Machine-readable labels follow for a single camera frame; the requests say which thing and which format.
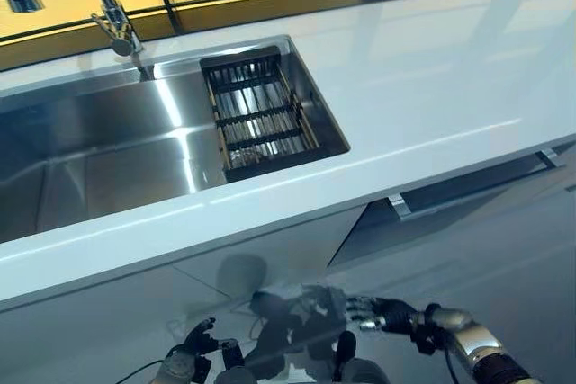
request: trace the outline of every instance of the stainless steel sink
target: stainless steel sink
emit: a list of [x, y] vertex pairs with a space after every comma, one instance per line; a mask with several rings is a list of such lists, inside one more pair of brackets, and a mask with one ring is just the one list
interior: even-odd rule
[[[290, 89], [286, 96], [293, 95], [293, 107], [301, 110], [293, 118], [309, 138], [300, 147], [290, 144], [296, 138], [284, 123], [274, 142], [266, 141], [264, 130], [232, 142], [231, 120], [221, 119], [210, 71], [203, 70], [213, 59], [219, 65], [239, 56], [249, 62], [250, 53], [257, 56], [270, 48], [279, 55]], [[254, 121], [255, 114], [246, 108], [239, 119]], [[273, 107], [264, 114], [278, 112]], [[254, 122], [257, 128], [260, 123]], [[258, 164], [231, 169], [239, 167], [240, 159], [230, 162], [239, 143], [251, 146], [247, 151], [256, 160], [250, 162]], [[288, 149], [299, 155], [283, 153]], [[5, 95], [0, 98], [0, 242], [347, 150], [287, 37], [162, 58], [140, 68]], [[246, 155], [243, 165], [250, 165]]]

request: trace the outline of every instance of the metal rack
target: metal rack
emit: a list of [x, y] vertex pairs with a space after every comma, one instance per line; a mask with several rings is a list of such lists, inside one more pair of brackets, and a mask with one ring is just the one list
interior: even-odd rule
[[297, 165], [320, 144], [281, 68], [277, 49], [202, 67], [229, 181]]

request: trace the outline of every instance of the faucet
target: faucet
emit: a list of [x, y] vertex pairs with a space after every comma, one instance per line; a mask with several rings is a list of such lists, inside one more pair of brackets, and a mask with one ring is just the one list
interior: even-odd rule
[[102, 0], [102, 11], [107, 22], [95, 13], [92, 13], [90, 18], [110, 37], [112, 49], [116, 54], [131, 56], [144, 49], [138, 34], [124, 12], [124, 8], [117, 0]]
[[[44, 7], [41, 0], [8, 0], [8, 4], [15, 13], [32, 13]], [[143, 50], [142, 43], [122, 5], [117, 0], [102, 0], [102, 11], [106, 22], [95, 13], [90, 18], [110, 37], [114, 52], [120, 56], [138, 56]]]

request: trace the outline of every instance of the cabinet handle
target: cabinet handle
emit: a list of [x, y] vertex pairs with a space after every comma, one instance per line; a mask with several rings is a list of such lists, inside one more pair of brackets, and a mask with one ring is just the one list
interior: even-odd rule
[[540, 170], [528, 174], [520, 175], [514, 179], [510, 179], [503, 183], [494, 184], [493, 186], [481, 189], [479, 191], [466, 193], [452, 200], [432, 204], [426, 207], [425, 209], [412, 211], [410, 209], [410, 205], [405, 201], [401, 193], [390, 195], [388, 197], [388, 200], [390, 201], [390, 204], [396, 211], [396, 214], [398, 215], [400, 221], [407, 222], [409, 220], [432, 215], [434, 213], [439, 212], [440, 210], [450, 209], [452, 207], [465, 204], [466, 202], [474, 201], [482, 197], [492, 195], [493, 193], [504, 192], [507, 189], [511, 188], [512, 186], [515, 186], [516, 184], [523, 183], [528, 179], [534, 179], [536, 177], [547, 175], [552, 171], [557, 171], [558, 169], [564, 167], [564, 164], [558, 163], [558, 161], [556, 160], [558, 156], [556, 155], [556, 152], [554, 152], [551, 148], [545, 148], [543, 150], [540, 150], [539, 152], [536, 152], [536, 155], [542, 162], [544, 162], [544, 164], [546, 165], [545, 168], [542, 168]]

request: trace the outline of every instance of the kitchen counter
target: kitchen counter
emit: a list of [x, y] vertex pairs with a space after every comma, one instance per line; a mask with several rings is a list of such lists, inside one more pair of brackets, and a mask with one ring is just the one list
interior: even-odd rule
[[[575, 11], [575, 0], [399, 0], [146, 42], [156, 58], [290, 35], [350, 151], [1, 244], [0, 305], [575, 139]], [[6, 71], [0, 99], [122, 62], [106, 49]]]

